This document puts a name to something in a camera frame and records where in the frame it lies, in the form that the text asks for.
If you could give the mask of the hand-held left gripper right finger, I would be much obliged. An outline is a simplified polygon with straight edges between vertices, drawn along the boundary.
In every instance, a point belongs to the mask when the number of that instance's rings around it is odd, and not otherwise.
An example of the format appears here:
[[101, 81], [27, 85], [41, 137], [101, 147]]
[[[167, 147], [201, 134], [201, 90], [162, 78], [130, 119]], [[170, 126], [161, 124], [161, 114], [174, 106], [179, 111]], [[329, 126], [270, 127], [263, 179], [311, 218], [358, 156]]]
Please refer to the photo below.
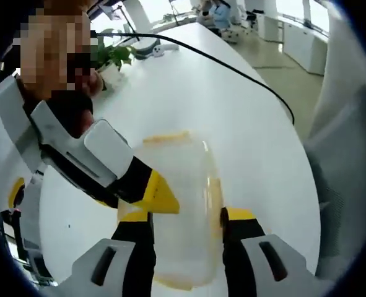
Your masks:
[[229, 296], [318, 296], [305, 258], [276, 235], [266, 235], [246, 209], [220, 213]]

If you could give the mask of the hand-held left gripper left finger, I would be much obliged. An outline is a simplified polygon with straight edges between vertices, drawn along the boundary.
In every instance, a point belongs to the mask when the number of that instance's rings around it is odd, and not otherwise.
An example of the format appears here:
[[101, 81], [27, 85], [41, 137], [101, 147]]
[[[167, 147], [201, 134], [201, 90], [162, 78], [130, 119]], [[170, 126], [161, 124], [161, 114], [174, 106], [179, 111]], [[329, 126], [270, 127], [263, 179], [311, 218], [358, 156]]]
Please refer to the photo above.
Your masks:
[[152, 214], [131, 212], [112, 238], [80, 256], [72, 274], [43, 296], [150, 296], [155, 263]]

